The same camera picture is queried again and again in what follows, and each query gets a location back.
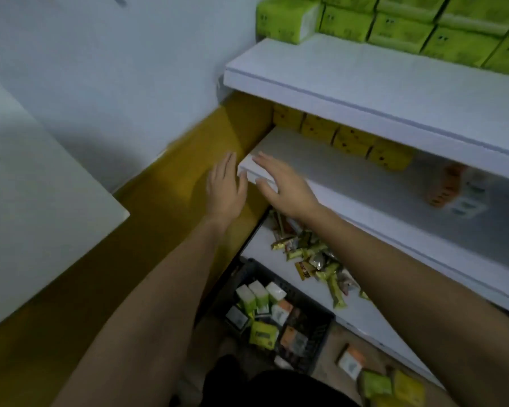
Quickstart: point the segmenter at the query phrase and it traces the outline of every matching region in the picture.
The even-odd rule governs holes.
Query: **tiled floor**
[[[177,387],[177,394],[182,401],[182,405],[190,406],[200,403],[205,375],[217,361],[219,352],[223,349],[223,340],[227,336],[228,330],[224,322],[213,315],[205,316],[198,323],[190,341],[187,360]],[[456,404],[444,390],[408,370],[370,343],[336,323],[332,325],[328,340],[312,376],[361,404],[356,384],[335,364],[346,344],[353,345],[366,357],[366,368],[368,369],[384,373],[386,367],[391,366],[421,380],[427,390],[426,407],[456,407]],[[273,368],[261,359],[253,348],[247,345],[241,345],[237,354],[249,377],[265,369]]]

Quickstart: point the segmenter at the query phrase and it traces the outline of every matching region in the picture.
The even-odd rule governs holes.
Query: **person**
[[[507,316],[461,284],[339,218],[284,162],[263,153],[253,159],[278,187],[275,192],[258,179],[262,194],[326,241],[458,404],[509,406]],[[245,173],[237,185],[236,154],[229,153],[208,174],[205,217],[116,309],[53,407],[161,407],[169,402],[213,256],[246,194]],[[243,386],[224,387],[228,392],[206,389],[210,382],[215,379],[208,375],[204,398],[213,398],[202,404],[225,405],[226,397],[216,400],[228,393],[236,396],[228,399],[235,405],[303,405],[308,400],[348,405],[345,395],[294,372],[262,373],[251,382],[243,380]]]

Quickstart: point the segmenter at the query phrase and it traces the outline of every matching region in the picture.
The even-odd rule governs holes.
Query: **black pants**
[[[223,356],[207,373],[202,407],[358,407],[353,400],[310,376],[287,370],[264,371],[247,380],[234,356]]]

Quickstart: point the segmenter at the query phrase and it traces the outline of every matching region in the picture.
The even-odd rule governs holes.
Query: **white wall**
[[[0,82],[107,189],[217,107],[259,0],[0,0]]]

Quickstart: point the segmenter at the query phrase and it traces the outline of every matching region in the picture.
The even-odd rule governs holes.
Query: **black basket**
[[[302,357],[292,362],[289,359],[287,359],[287,361],[292,364],[292,367],[296,371],[311,374],[319,358],[320,351],[326,342],[331,323],[334,320],[334,313],[313,301],[311,298],[291,286],[288,282],[280,278],[274,272],[268,270],[256,260],[249,259],[245,262],[243,267],[227,281],[221,291],[226,298],[222,305],[219,306],[219,314],[221,317],[224,317],[224,314],[226,314],[230,307],[238,302],[237,297],[234,294],[236,289],[240,285],[250,284],[254,280],[259,280],[264,286],[273,281],[286,291],[285,300],[287,300],[295,308],[299,308],[302,312],[305,322],[302,325],[302,329],[298,328],[298,330],[308,337],[308,342]],[[281,347],[279,342],[288,323],[289,321],[287,321],[279,332],[275,350],[270,351],[260,349],[261,352],[266,353],[272,363],[275,355],[278,354],[283,356],[283,353],[285,352],[285,349]],[[242,340],[249,340],[249,331],[250,329],[247,329],[247,331],[241,335]]]

